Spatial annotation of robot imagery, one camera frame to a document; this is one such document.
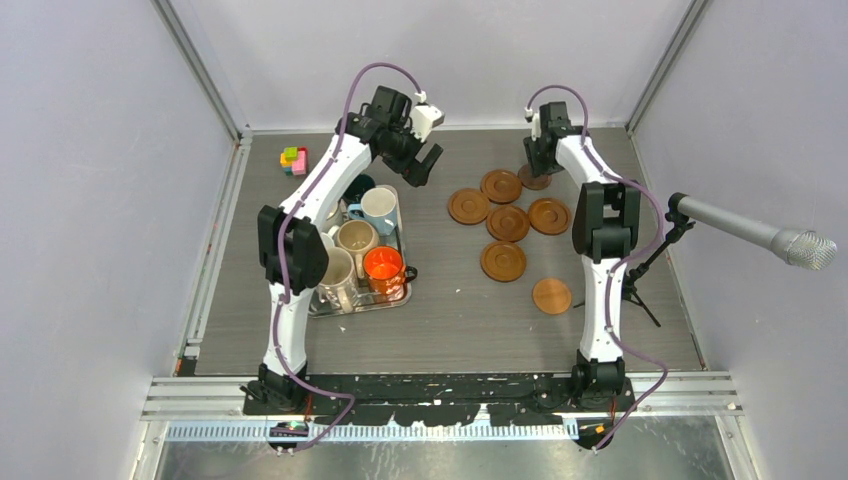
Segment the light wooden coaster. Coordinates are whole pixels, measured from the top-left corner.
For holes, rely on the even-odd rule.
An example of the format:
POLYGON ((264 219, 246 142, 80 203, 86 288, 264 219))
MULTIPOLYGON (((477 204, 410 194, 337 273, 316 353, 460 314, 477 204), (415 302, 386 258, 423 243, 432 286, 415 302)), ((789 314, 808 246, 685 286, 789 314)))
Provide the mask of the light wooden coaster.
POLYGON ((564 281, 548 277, 533 286, 532 300, 541 312, 559 315, 571 307, 572 292, 564 281))

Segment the ringed wooden coaster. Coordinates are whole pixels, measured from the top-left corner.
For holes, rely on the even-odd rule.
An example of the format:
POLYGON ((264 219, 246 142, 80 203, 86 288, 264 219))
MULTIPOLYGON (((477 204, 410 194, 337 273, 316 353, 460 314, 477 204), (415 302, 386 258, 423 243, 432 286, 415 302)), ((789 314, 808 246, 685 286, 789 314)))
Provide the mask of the ringed wooden coaster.
POLYGON ((463 188, 450 196, 447 209, 457 223, 477 225, 488 217, 490 202, 479 189, 463 188))
POLYGON ((523 209, 512 204, 500 205, 488 214, 486 228, 495 240, 515 243, 528 234, 530 220, 523 209))
POLYGON ((519 177, 505 169, 491 170, 480 181, 481 192, 495 204, 509 204, 518 200, 522 189, 519 177))
POLYGON ((490 279, 507 283, 519 279, 525 273, 527 259, 517 244, 495 241, 483 248, 480 266, 490 279))
POLYGON ((546 197, 535 200, 527 210, 531 227, 544 235, 560 235, 572 223, 569 207, 562 201, 546 197))

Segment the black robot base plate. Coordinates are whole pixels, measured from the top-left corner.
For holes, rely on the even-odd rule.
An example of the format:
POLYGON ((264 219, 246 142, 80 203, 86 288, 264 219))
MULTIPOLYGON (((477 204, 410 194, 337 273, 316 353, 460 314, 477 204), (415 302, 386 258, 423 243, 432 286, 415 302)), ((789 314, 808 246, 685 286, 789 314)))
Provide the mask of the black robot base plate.
POLYGON ((559 413, 603 419, 634 403, 619 390, 580 387, 562 373, 318 374, 305 385, 262 373, 241 385, 247 415, 295 415, 322 426, 466 426, 486 414, 495 426, 552 425, 559 413))

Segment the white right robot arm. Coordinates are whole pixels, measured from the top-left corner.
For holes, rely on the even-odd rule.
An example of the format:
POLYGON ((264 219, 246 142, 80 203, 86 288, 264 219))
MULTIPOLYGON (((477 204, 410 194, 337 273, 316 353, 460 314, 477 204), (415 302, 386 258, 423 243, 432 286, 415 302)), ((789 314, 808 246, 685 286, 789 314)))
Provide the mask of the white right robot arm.
POLYGON ((619 345, 625 259, 639 230, 639 191, 601 159, 592 140, 572 124, 563 102, 528 107, 531 133, 523 141, 535 176, 565 171, 579 187, 572 243, 585 278, 584 329, 567 386, 570 405, 596 410, 625 389, 619 345))

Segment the orange translucent cup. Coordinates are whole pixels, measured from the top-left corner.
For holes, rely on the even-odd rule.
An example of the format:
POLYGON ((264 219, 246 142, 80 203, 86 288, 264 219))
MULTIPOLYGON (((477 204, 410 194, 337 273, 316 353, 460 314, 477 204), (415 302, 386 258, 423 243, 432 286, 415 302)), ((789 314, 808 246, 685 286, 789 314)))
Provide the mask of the orange translucent cup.
POLYGON ((405 263, 402 254, 389 246, 378 246, 365 256, 364 268, 370 289, 388 301, 402 300, 418 270, 405 263))

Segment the dark walnut coaster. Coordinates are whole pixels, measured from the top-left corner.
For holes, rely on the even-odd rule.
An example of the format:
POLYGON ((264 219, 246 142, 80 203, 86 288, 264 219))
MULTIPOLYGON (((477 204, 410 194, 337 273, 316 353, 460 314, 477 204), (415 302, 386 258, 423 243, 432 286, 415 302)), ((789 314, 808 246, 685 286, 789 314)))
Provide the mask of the dark walnut coaster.
POLYGON ((530 190, 544 190, 552 182, 552 178, 550 175, 534 176, 532 168, 529 164, 521 166, 518 170, 517 175, 523 187, 530 190))

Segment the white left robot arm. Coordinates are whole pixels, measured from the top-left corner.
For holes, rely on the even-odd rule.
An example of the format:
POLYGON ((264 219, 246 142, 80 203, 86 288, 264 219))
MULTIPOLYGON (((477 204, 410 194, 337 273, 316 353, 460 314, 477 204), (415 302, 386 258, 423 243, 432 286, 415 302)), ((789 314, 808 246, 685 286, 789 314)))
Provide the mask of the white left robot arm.
POLYGON ((444 112, 426 100, 385 87, 358 110, 345 109, 320 161, 278 206, 257 215, 259 263, 271 295, 269 340, 255 380, 246 392, 284 414, 298 412, 307 398, 305 333, 311 298, 330 260, 320 237, 330 210, 353 180, 381 159, 409 185, 427 183, 443 149, 417 154, 444 112))

